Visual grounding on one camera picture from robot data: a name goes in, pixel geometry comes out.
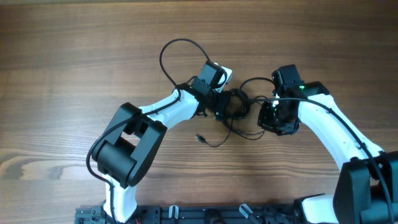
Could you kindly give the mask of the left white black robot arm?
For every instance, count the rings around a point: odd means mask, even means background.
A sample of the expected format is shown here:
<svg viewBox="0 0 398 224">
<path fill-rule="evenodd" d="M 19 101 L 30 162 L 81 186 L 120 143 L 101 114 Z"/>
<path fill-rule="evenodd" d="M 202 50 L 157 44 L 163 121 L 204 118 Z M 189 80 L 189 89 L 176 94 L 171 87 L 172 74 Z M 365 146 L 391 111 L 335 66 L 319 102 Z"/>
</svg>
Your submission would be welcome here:
<svg viewBox="0 0 398 224">
<path fill-rule="evenodd" d="M 176 85 L 172 94 L 148 106 L 121 105 L 89 150 L 106 182 L 103 210 L 113 223 L 126 223 L 137 209 L 136 189 L 149 170 L 166 132 L 213 109 L 233 71 L 206 61 L 199 76 Z"/>
</svg>

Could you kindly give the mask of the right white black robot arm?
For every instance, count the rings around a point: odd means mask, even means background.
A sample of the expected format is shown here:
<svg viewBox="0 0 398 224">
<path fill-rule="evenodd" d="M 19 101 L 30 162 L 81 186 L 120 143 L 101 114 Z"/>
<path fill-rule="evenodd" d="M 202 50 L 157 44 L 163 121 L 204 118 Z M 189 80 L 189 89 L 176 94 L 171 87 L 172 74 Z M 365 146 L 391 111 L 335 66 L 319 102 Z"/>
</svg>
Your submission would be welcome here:
<svg viewBox="0 0 398 224">
<path fill-rule="evenodd" d="M 264 99 L 258 125 L 277 135 L 311 129 L 340 176 L 332 195 L 296 200 L 301 223 L 397 223 L 397 152 L 385 152 L 341 112 L 320 82 L 304 82 L 295 65 L 272 73 L 273 98 Z"/>
</svg>

